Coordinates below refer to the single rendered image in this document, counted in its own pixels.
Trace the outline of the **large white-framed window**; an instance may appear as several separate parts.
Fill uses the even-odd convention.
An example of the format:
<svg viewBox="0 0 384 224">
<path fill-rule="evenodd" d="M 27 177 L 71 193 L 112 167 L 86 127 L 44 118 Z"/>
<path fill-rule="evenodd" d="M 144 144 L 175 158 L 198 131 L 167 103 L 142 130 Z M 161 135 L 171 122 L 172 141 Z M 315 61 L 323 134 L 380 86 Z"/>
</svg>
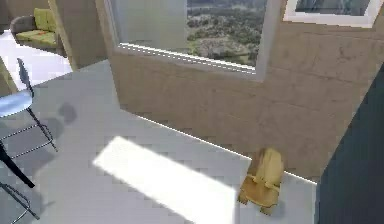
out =
<svg viewBox="0 0 384 224">
<path fill-rule="evenodd" d="M 282 0 L 103 0 L 114 48 L 262 81 Z"/>
</svg>

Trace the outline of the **small white-framed window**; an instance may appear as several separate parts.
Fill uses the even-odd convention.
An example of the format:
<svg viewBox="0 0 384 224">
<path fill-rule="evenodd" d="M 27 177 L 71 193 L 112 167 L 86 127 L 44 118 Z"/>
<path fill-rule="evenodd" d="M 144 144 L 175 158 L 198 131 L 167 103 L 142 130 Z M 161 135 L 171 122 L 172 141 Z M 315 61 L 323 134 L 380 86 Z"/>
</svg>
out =
<svg viewBox="0 0 384 224">
<path fill-rule="evenodd" d="M 384 0 L 287 0 L 283 20 L 372 28 Z"/>
</svg>

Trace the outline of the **black stool with grey seat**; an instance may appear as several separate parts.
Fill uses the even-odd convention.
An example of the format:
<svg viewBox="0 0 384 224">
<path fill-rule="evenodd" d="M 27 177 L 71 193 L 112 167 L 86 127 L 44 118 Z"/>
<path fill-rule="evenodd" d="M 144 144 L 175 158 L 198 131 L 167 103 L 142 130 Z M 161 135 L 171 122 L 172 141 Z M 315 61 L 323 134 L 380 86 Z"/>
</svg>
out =
<svg viewBox="0 0 384 224">
<path fill-rule="evenodd" d="M 30 77 L 28 75 L 28 71 L 25 67 L 24 61 L 21 58 L 18 58 L 17 64 L 19 66 L 19 77 L 21 82 L 25 85 L 25 89 L 0 97 L 0 118 L 9 117 L 17 113 L 20 113 L 22 111 L 27 111 L 28 114 L 35 121 L 35 124 L 0 138 L 0 161 L 24 184 L 26 184 L 30 188 L 34 188 L 35 184 L 22 172 L 22 170 L 14 162 L 14 159 L 20 156 L 26 155 L 28 153 L 31 153 L 37 149 L 43 148 L 46 145 L 51 145 L 55 151 L 58 151 L 58 148 L 55 144 L 55 140 L 48 126 L 40 122 L 40 120 L 36 117 L 35 113 L 31 108 L 35 93 L 31 85 Z M 36 127 L 38 127 L 42 131 L 47 141 L 40 146 L 29 149 L 20 154 L 10 156 L 6 150 L 3 140 Z M 17 203 L 19 203 L 24 208 L 24 211 L 17 218 L 15 218 L 10 224 L 18 224 L 18 222 L 27 213 L 30 213 L 36 220 L 40 219 L 40 217 L 31 210 L 30 200 L 26 196 L 24 196 L 20 191 L 18 191 L 11 185 L 3 183 L 1 181 L 0 181 L 0 188 L 3 189 L 8 195 L 10 195 Z"/>
</svg>

